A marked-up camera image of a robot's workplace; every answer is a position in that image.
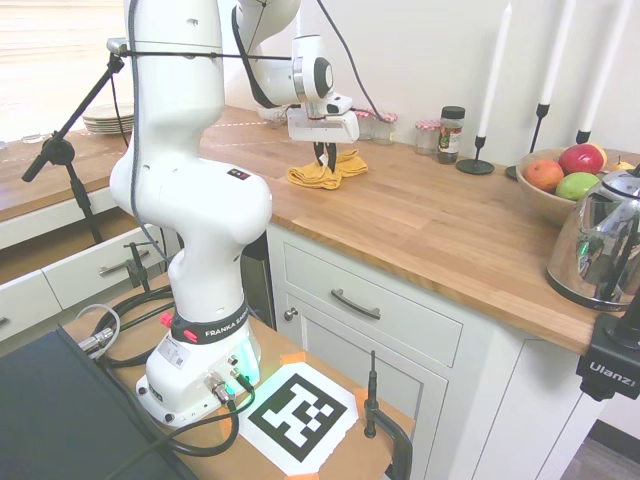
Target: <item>candle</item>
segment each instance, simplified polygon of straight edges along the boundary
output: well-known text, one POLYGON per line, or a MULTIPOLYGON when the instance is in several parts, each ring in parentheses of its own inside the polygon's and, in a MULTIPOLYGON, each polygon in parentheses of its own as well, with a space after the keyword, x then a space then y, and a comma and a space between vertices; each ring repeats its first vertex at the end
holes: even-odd
POLYGON ((541 105, 549 105, 551 103, 551 94, 553 93, 553 87, 556 83, 556 79, 558 78, 560 61, 562 60, 562 53, 564 52, 564 47, 567 43, 569 27, 571 26, 571 19, 573 18, 573 12, 575 9, 576 0, 565 0, 564 8, 562 9, 562 16, 560 17, 560 24, 558 25, 558 32, 556 33, 556 41, 553 45, 553 51, 551 52, 551 60, 549 61, 547 76, 544 80, 542 97, 540 98, 541 105))
POLYGON ((609 78, 611 67, 613 66, 613 60, 618 50, 618 46, 620 45, 625 25, 629 19, 629 12, 631 11, 632 3, 633 0, 621 0, 620 8, 618 9, 613 28, 611 30, 611 36, 609 37, 604 56, 602 58, 598 76, 593 85, 593 91, 591 92, 591 100, 589 101, 587 113, 584 117, 584 121, 582 122, 582 127, 580 128, 582 132, 590 132, 591 127, 593 127, 593 120, 596 118, 598 106, 600 105, 600 100, 602 100, 602 94, 604 93, 604 87, 607 84, 607 79, 609 78))
POLYGON ((487 136, 487 126, 489 125, 489 115, 491 114, 491 105, 493 97, 496 95, 496 86, 498 85, 498 76, 500 74, 500 65, 504 56, 504 48, 507 45, 507 35, 509 34, 509 24, 511 23, 511 4, 507 5, 502 13, 502 22, 500 31, 498 32, 498 41, 496 49, 493 53, 493 62, 491 63, 491 74, 489 75, 489 84, 487 92, 484 96, 484 104, 482 105, 482 116, 480 117, 480 127, 478 128, 478 136, 487 136))

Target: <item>gray floor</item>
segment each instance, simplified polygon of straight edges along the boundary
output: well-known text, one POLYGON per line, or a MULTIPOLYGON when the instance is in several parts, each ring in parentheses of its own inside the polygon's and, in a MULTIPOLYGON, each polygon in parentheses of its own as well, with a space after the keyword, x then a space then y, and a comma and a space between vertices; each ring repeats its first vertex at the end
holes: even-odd
POLYGON ((640 465, 587 438, 561 480, 638 480, 640 465))

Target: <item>yellow cloth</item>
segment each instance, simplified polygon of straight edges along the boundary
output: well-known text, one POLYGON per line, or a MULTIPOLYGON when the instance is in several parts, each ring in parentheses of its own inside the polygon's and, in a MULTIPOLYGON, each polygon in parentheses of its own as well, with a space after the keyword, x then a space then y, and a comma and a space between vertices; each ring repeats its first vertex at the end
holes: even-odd
POLYGON ((290 168, 287 172, 289 181, 295 185, 309 188, 324 188, 335 190, 340 186, 342 179, 353 177, 367 172, 367 164, 358 156, 357 150, 350 150, 338 155, 336 159, 336 171, 326 165, 313 162, 305 167, 290 168))

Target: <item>wooden table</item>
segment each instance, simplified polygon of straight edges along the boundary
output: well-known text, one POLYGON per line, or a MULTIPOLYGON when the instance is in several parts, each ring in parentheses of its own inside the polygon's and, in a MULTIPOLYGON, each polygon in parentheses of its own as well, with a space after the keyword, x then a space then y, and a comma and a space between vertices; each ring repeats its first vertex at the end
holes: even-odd
MULTIPOLYGON (((121 139, 82 142, 76 144, 85 159, 77 166, 80 178, 89 189, 106 185, 121 139)), ((595 313, 561 297, 544 279, 558 228, 529 210, 503 167, 476 177, 406 145, 355 147, 368 174, 345 179, 336 191, 294 186, 287 169, 313 161, 312 146, 291 142, 284 127, 260 124, 254 112, 227 108, 205 132, 201 154, 262 175, 273 192, 275 224, 574 352, 586 351, 595 313)), ((16 172, 28 165, 22 163, 16 172)), ((51 169, 33 185, 7 180, 5 169, 0 219, 68 198, 67 184, 49 177, 51 169)))
MULTIPOLYGON (((163 275, 154 279, 151 285, 153 288, 159 288, 167 283, 166 275, 163 275)), ((115 305, 124 298, 141 291, 141 288, 133 290, 130 294, 114 300, 112 304, 115 305)), ((165 303, 166 300, 158 300, 144 304, 127 314, 123 321, 126 323, 127 320, 136 318, 165 303)), ((74 340, 81 341, 91 335, 101 315, 100 312, 92 312, 80 320, 68 324, 65 329, 74 340)), ((300 348, 259 321, 253 318, 250 321, 251 328, 262 349, 260 375, 264 381, 280 367, 280 355, 297 353, 300 348)), ((157 318, 152 318, 124 332, 112 347, 110 355, 120 359, 132 357, 157 345, 165 333, 166 328, 160 324, 157 318)), ((351 391, 366 385, 368 372, 362 372, 362 379, 358 385, 313 355, 307 353, 306 358, 306 363, 347 390, 351 391)), ((118 376, 132 390, 142 375, 144 375, 144 366, 118 370, 118 376)), ((410 418, 384 402, 380 402, 380 404, 381 409, 387 415, 405 431, 411 432, 413 421, 410 418)), ((384 433, 378 433, 373 439, 366 438, 363 434, 364 425, 364 421, 358 420, 347 432, 345 439, 321 467, 320 479, 377 480, 382 476, 391 461, 392 443, 384 433)), ((187 432, 180 436, 180 440, 199 446, 211 446, 220 443, 223 437, 220 427, 214 424, 187 432)), ((203 480, 249 478, 283 480, 285 478, 285 475, 275 465, 262 456, 241 435, 238 435, 238 439, 231 449, 221 456, 213 458, 181 457, 189 468, 203 480)))

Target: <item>red button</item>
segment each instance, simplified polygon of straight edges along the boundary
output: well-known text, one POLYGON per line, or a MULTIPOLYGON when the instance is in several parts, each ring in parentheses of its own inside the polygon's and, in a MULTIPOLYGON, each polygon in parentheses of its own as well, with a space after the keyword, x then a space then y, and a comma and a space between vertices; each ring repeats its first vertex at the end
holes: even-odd
POLYGON ((189 330, 185 330, 183 333, 184 333, 184 336, 187 338, 187 340, 191 340, 193 343, 198 343, 198 337, 196 336, 195 333, 189 330))
POLYGON ((170 313, 163 313, 160 315, 160 323, 167 328, 171 328, 171 324, 173 323, 173 315, 170 313))

